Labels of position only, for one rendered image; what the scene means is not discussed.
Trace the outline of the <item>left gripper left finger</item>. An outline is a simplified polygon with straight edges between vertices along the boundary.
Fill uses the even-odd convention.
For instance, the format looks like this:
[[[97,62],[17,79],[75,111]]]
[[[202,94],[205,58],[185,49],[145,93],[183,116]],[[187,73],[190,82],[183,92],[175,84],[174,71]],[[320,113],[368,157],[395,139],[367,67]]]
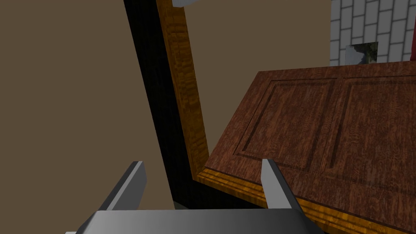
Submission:
[[[99,210],[136,210],[141,202],[147,176],[142,161],[134,161],[127,168]]]

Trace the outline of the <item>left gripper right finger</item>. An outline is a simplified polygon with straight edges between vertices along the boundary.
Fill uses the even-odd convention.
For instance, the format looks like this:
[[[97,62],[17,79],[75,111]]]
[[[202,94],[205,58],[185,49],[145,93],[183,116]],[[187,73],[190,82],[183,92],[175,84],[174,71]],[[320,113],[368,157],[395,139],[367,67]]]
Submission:
[[[269,209],[291,208],[304,214],[282,172],[271,158],[262,160],[261,183]]]

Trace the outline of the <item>brown wooden panelled door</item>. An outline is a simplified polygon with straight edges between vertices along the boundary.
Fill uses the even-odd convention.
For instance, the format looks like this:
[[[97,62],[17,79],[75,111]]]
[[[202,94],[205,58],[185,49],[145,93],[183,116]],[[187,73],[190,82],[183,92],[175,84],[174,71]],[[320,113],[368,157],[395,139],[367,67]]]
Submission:
[[[416,61],[260,71],[206,167],[416,234]]]

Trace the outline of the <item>small grey picture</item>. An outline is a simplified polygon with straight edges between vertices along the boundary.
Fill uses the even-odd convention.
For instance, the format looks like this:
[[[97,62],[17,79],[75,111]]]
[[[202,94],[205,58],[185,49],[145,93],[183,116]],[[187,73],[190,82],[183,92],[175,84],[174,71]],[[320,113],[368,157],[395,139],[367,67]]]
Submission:
[[[377,62],[378,42],[347,45],[345,65],[371,64]]]

